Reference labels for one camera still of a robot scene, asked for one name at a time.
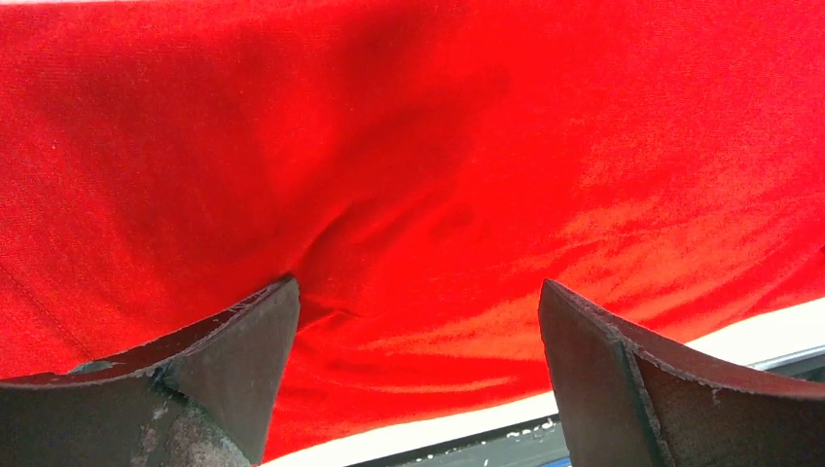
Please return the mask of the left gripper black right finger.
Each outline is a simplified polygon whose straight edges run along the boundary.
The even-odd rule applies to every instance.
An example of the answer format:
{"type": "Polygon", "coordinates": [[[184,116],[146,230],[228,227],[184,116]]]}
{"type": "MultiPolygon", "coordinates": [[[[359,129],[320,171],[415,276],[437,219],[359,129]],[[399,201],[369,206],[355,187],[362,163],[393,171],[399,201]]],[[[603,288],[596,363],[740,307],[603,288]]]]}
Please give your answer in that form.
{"type": "Polygon", "coordinates": [[[539,321],[576,466],[820,466],[824,387],[739,366],[548,280],[539,321]]]}

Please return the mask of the red t shirt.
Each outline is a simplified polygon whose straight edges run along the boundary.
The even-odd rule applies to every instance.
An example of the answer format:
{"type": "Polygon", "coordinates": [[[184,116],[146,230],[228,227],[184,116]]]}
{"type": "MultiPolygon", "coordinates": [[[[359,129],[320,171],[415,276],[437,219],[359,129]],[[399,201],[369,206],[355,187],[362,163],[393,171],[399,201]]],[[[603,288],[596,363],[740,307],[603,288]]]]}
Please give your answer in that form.
{"type": "Polygon", "coordinates": [[[820,1],[1,9],[1,374],[291,272],[266,447],[550,387],[557,280],[678,341],[824,293],[820,1]]]}

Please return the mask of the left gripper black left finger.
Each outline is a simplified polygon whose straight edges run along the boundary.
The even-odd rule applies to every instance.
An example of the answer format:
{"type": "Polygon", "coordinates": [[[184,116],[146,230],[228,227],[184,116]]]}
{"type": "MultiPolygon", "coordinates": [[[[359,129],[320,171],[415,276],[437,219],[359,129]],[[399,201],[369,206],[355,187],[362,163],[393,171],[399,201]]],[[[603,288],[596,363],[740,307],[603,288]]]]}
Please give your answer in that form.
{"type": "Polygon", "coordinates": [[[2,464],[261,463],[300,308],[299,283],[289,275],[69,373],[3,380],[2,464]]]}

